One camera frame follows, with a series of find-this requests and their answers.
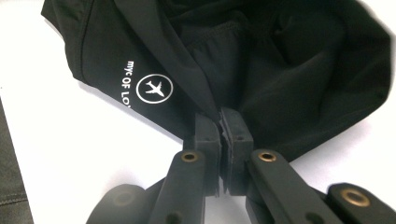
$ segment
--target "black plastic part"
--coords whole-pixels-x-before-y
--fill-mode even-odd
[[[209,118],[195,116],[194,149],[205,155],[205,192],[206,196],[219,196],[219,163],[221,142],[216,124]]]
[[[119,185],[96,205],[87,224],[146,224],[149,212],[142,188]]]
[[[224,189],[231,195],[245,195],[248,188],[246,161],[253,151],[253,138],[239,112],[221,109],[221,122],[225,146],[222,156],[221,176]]]
[[[205,156],[183,150],[174,157],[148,224],[202,224],[205,211]]]
[[[395,211],[368,190],[355,185],[330,186],[326,202],[345,223],[396,223]]]
[[[247,166],[275,223],[342,223],[280,154],[255,150]]]

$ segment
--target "black plastic bracket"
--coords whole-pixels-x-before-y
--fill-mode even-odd
[[[224,190],[228,190],[231,195],[242,196],[248,188],[245,162],[254,148],[253,137],[241,114],[235,110],[222,108],[220,124],[225,142],[221,162]]]
[[[343,223],[279,153],[255,150],[251,153],[248,169],[251,183],[260,193],[260,199],[275,223]],[[248,213],[251,219],[257,220],[257,212],[250,210]]]

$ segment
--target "metal grommet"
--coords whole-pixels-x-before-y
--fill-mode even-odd
[[[259,154],[259,158],[262,161],[276,161],[276,155],[271,152],[262,152]]]
[[[347,202],[359,207],[367,207],[370,205],[369,198],[356,189],[343,189],[341,190],[341,196]]]
[[[193,162],[198,160],[198,155],[195,152],[185,152],[181,155],[181,159],[185,162]]]

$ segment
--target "folded fabric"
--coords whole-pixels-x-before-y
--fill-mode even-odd
[[[379,108],[390,38],[353,0],[46,0],[74,78],[184,139],[238,110],[293,160]]]

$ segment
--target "airplane logo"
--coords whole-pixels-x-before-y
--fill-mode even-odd
[[[137,97],[144,103],[151,105],[167,101],[173,91],[172,80],[162,74],[147,75],[142,77],[136,84]]]
[[[151,87],[151,91],[146,91],[146,93],[157,93],[159,95],[161,95],[161,97],[165,97],[165,95],[163,94],[163,92],[161,91],[161,86],[163,85],[161,82],[160,84],[158,84],[158,86],[154,86],[151,81],[149,81],[148,83],[146,83],[146,85]]]

